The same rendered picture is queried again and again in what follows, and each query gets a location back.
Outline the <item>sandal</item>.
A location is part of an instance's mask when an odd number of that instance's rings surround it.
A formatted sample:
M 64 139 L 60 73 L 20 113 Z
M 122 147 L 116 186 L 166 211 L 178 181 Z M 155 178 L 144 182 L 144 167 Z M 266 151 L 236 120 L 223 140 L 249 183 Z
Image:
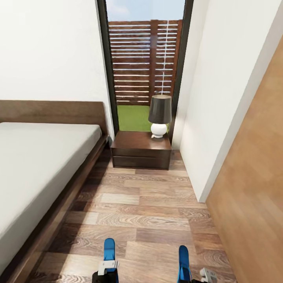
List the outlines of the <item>sandal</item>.
M 107 238 L 104 242 L 104 261 L 115 260 L 115 241 L 113 238 Z M 114 272 L 116 268 L 106 268 L 107 272 Z M 116 283 L 119 283 L 118 273 L 116 274 Z
M 177 283 L 180 283 L 180 279 L 190 281 L 190 269 L 189 269 L 189 253 L 188 249 L 184 245 L 179 247 L 179 272 Z M 192 277 L 192 276 L 191 276 Z

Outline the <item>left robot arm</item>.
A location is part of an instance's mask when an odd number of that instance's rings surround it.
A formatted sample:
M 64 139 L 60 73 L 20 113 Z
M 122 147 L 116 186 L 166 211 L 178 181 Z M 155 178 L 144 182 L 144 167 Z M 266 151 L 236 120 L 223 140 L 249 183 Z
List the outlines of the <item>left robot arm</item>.
M 92 283 L 116 283 L 119 261 L 100 261 L 99 270 L 92 275 Z M 106 268 L 116 268 L 114 272 L 107 272 Z

